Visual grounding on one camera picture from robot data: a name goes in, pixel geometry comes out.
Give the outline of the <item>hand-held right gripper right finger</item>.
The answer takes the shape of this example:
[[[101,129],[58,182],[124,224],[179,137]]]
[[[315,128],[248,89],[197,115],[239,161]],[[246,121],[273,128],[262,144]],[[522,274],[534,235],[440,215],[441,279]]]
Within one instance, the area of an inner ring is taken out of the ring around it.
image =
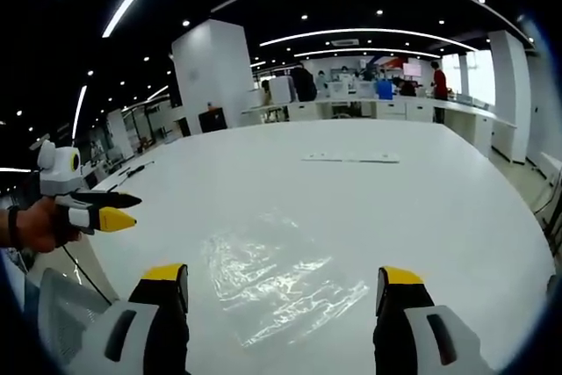
[[[372,341],[377,374],[493,374],[480,339],[449,307],[437,305],[409,270],[378,269]]]

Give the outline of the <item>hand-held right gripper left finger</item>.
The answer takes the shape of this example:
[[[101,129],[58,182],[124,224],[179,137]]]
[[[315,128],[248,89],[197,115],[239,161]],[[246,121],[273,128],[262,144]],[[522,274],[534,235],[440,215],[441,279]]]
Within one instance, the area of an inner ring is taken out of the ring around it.
[[[67,374],[185,374],[188,266],[148,270],[127,300],[118,300],[84,332]]]

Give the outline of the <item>person's left hand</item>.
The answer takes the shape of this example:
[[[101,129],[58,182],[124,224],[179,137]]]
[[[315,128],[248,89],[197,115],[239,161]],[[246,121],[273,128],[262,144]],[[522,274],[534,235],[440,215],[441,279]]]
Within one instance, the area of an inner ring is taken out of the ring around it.
[[[44,197],[16,217],[18,245],[38,253],[49,253],[69,242],[81,239],[81,232],[69,225],[61,208],[52,198]]]

